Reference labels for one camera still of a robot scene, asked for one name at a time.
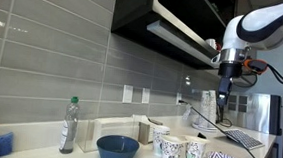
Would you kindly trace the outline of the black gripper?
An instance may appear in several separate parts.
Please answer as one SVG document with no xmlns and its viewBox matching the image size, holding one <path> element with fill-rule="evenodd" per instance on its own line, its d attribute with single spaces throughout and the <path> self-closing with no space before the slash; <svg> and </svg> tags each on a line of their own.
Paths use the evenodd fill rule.
<svg viewBox="0 0 283 158">
<path fill-rule="evenodd" d="M 232 78 L 239 78 L 242 74 L 242 64 L 241 63 L 221 63 L 218 74 L 221 77 L 219 81 L 218 90 L 220 92 L 228 92 L 232 85 Z M 226 97 L 225 93 L 218 93 L 217 96 L 217 104 L 222 107 L 226 105 Z"/>
</svg>

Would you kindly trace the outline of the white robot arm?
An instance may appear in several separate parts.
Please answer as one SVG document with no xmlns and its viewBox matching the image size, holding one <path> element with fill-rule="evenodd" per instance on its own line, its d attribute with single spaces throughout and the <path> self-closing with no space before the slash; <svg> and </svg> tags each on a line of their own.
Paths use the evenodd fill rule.
<svg viewBox="0 0 283 158">
<path fill-rule="evenodd" d="M 232 79 L 242 74 L 248 49 L 271 50 L 283 44 L 283 4 L 263 7 L 235 16 L 227 24 L 220 53 L 213 59 L 221 77 L 216 101 L 225 106 Z"/>
</svg>

